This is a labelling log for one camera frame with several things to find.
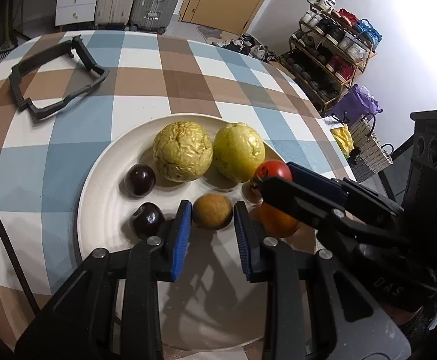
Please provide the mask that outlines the small orange tangerine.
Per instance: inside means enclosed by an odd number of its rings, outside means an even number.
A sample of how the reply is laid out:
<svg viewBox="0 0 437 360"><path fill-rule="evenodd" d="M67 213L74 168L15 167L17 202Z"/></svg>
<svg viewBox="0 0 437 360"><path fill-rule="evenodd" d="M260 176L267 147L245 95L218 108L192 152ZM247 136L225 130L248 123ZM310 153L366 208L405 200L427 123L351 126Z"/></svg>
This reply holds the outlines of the small orange tangerine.
<svg viewBox="0 0 437 360"><path fill-rule="evenodd" d="M256 217L268 236L285 238L296 233L301 223L272 205L261 203L256 208Z"/></svg>

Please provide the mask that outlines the oval red tomato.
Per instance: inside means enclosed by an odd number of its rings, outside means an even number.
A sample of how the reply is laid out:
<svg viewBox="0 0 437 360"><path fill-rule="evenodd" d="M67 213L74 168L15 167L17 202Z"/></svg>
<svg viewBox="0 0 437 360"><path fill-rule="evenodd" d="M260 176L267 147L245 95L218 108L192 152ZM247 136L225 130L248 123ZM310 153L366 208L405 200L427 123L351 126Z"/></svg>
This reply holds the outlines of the oval red tomato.
<svg viewBox="0 0 437 360"><path fill-rule="evenodd" d="M292 181L292 173L287 164L279 160L267 160L261 163L250 181L250 189L261 197L262 183L271 177L281 177L285 180Z"/></svg>

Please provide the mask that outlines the brown longan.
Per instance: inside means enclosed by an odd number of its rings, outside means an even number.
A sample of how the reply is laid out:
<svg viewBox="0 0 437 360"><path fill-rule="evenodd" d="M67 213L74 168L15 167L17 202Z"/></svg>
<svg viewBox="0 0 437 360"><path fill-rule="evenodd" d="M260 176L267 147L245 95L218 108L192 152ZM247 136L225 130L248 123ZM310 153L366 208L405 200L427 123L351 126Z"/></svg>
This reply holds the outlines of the brown longan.
<svg viewBox="0 0 437 360"><path fill-rule="evenodd" d="M231 201L219 193L202 195L193 204L193 220L198 228L221 230L233 217Z"/></svg>

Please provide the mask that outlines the dark plum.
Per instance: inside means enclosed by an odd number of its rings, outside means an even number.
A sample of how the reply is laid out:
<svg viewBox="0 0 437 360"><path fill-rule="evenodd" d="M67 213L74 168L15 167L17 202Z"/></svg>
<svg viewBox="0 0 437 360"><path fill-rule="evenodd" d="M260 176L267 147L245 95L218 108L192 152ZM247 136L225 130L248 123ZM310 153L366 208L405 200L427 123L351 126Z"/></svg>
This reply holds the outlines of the dark plum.
<svg viewBox="0 0 437 360"><path fill-rule="evenodd" d="M156 174L149 165L138 163L125 174L124 186L131 196L144 197L151 193L156 180Z"/></svg>
<svg viewBox="0 0 437 360"><path fill-rule="evenodd" d="M130 228L140 239L156 236L164 222L161 209L152 202L143 203L129 218Z"/></svg>

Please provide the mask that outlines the yellow smooth passion fruit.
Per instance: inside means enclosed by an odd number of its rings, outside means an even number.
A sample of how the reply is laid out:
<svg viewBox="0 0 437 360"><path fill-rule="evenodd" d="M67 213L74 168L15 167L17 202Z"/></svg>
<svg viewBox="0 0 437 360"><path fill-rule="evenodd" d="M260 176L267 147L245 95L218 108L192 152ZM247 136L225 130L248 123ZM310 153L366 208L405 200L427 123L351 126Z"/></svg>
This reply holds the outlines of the yellow smooth passion fruit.
<svg viewBox="0 0 437 360"><path fill-rule="evenodd" d="M234 183L250 180L265 161L265 145L255 129L245 123L226 124L214 138L213 164Z"/></svg>

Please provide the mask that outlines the green wrinkled passion fruit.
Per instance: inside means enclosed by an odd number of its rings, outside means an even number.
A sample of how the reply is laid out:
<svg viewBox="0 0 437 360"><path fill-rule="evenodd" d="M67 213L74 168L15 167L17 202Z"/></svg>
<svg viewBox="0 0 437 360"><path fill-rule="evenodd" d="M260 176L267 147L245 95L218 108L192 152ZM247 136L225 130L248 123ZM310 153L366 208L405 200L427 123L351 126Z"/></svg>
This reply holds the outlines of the green wrinkled passion fruit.
<svg viewBox="0 0 437 360"><path fill-rule="evenodd" d="M213 144L200 124L178 121L166 125L155 136L152 154L164 178L182 183L206 174L213 159Z"/></svg>

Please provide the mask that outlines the woven laundry basket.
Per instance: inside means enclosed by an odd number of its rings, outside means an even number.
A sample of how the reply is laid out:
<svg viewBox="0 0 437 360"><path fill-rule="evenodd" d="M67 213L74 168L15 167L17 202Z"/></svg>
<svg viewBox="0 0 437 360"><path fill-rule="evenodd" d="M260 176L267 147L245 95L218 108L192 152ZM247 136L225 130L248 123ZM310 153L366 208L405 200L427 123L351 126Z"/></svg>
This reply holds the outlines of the woven laundry basket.
<svg viewBox="0 0 437 360"><path fill-rule="evenodd" d="M361 116L349 131L353 149L357 154L349 155L349 164L356 182L361 183L392 165L394 147L381 144L375 134L375 114L369 112Z"/></svg>

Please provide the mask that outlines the cream round plate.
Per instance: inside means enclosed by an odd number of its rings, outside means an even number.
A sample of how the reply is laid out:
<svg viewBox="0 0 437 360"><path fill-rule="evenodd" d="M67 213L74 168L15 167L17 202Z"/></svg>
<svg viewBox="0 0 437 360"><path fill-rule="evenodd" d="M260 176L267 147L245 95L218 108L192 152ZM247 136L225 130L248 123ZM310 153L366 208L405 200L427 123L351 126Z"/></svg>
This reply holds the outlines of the cream round plate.
<svg viewBox="0 0 437 360"><path fill-rule="evenodd" d="M111 253L132 249L139 242L132 216L144 203L154 204L169 227L157 251L166 263L166 280L157 285L163 343L196 351L248 345L265 332L266 286L247 281L232 224L205 230L197 227L192 215L194 203L206 194L244 203L252 211L256 201L244 185L211 166L200 178L181 183L159 175L152 191L141 198L125 190L128 170L136 164L154 165L154 139L175 122L196 123L210 137L226 125L213 116L176 114L133 127L112 141L96 159L82 188L79 250L87 257L99 248Z"/></svg>

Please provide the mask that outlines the purple bag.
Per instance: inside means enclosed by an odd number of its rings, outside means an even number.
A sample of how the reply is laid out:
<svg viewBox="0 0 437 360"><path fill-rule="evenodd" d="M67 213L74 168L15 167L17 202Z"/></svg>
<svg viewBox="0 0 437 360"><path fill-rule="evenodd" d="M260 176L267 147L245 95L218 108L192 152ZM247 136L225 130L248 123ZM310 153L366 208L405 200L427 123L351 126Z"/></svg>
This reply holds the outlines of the purple bag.
<svg viewBox="0 0 437 360"><path fill-rule="evenodd" d="M383 111L379 102L370 94L366 86L355 84L330 111L327 111L327 116L336 116L347 125L353 125L362 116L377 115Z"/></svg>

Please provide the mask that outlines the wooden shoe rack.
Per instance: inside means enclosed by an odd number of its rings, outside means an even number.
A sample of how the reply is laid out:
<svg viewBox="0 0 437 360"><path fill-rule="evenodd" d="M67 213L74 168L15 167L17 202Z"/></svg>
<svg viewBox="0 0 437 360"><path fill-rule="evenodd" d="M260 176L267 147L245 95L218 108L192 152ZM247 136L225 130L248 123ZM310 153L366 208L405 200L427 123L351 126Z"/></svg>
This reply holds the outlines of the wooden shoe rack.
<svg viewBox="0 0 437 360"><path fill-rule="evenodd" d="M363 74L383 39L368 19L336 7L336 0L307 0L309 8L279 57L324 115Z"/></svg>

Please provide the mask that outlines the checkered tablecloth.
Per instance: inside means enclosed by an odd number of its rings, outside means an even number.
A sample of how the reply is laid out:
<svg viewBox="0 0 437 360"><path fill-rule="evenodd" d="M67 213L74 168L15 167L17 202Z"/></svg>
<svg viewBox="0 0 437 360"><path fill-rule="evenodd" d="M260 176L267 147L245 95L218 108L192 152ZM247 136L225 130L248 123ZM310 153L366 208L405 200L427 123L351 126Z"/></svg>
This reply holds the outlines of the checkered tablecloth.
<svg viewBox="0 0 437 360"><path fill-rule="evenodd" d="M57 33L0 63L0 219L42 308L82 260L79 199L96 159L130 129L176 114L245 123L266 149L328 178L353 178L329 128L301 88L270 64L205 43L146 33L85 31L108 78L54 116L34 122L10 97L12 66L79 35ZM0 240L0 340L5 349L34 319ZM165 359L261 359L263 339L213 351L165 346Z"/></svg>

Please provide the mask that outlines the black plastic frame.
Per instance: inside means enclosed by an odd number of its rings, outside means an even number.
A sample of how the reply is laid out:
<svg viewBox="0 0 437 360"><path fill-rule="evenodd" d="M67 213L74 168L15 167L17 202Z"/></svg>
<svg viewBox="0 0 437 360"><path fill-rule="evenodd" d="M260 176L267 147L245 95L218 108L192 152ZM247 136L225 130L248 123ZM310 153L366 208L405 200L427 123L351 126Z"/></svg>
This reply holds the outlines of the black plastic frame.
<svg viewBox="0 0 437 360"><path fill-rule="evenodd" d="M12 66L9 93L16 110L38 123L96 91L108 76L109 69L96 62L77 35Z"/></svg>

